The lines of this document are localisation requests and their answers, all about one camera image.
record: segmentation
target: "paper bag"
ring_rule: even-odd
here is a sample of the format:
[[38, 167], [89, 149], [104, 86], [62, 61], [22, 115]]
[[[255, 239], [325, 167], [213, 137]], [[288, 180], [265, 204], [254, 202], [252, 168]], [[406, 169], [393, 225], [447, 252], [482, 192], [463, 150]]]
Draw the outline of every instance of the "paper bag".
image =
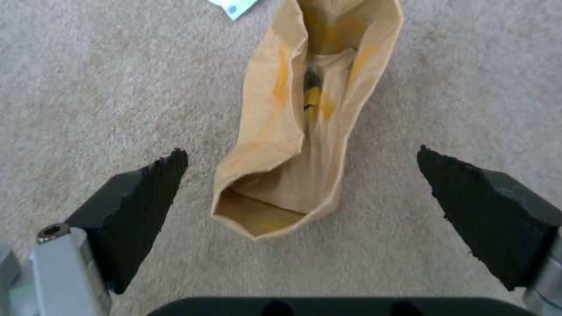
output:
[[246, 70], [238, 142], [216, 168], [215, 219], [260, 239], [336, 209], [347, 140], [401, 27], [398, 0], [281, 1]]

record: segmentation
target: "screw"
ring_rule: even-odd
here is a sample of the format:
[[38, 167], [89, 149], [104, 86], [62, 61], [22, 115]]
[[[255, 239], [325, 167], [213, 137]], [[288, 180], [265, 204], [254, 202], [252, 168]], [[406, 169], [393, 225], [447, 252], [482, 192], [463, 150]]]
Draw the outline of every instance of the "screw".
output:
[[42, 244], [55, 240], [70, 233], [70, 227], [66, 223], [57, 223], [49, 225], [37, 234], [37, 243]]

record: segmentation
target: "paper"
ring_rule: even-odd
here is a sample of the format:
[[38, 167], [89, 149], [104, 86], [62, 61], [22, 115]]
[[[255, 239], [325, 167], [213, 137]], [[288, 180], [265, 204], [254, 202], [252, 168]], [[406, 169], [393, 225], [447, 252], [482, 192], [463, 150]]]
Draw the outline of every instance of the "paper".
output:
[[348, 137], [402, 21], [397, 0], [281, 0], [246, 70], [237, 145], [216, 168], [215, 219], [261, 239], [337, 208]]
[[223, 8], [224, 12], [228, 15], [231, 20], [236, 20], [244, 12], [248, 11], [254, 3], [258, 0], [208, 0], [209, 2], [216, 4]]

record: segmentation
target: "beige carpet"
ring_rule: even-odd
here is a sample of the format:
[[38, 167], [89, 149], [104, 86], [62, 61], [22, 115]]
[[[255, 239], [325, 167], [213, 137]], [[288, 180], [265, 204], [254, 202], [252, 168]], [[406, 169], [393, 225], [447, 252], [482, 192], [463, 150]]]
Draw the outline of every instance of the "beige carpet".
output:
[[174, 146], [190, 167], [114, 315], [199, 295], [512, 296], [442, 218], [422, 143], [562, 207], [562, 2], [404, 0], [395, 53], [350, 138], [339, 210], [254, 243], [209, 217], [244, 68], [277, 6], [0, 2], [0, 238], [34, 236]]

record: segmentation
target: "black foam pad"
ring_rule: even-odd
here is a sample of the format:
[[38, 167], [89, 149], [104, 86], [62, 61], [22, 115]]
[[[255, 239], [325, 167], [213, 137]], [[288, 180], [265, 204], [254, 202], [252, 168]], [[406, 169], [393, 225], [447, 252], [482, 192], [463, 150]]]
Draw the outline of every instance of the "black foam pad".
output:
[[562, 212], [507, 174], [425, 146], [418, 165], [474, 256], [508, 290], [529, 286], [562, 225]]
[[87, 232], [106, 284], [125, 291], [150, 252], [174, 200], [188, 158], [175, 149], [170, 156], [107, 181], [66, 223]]

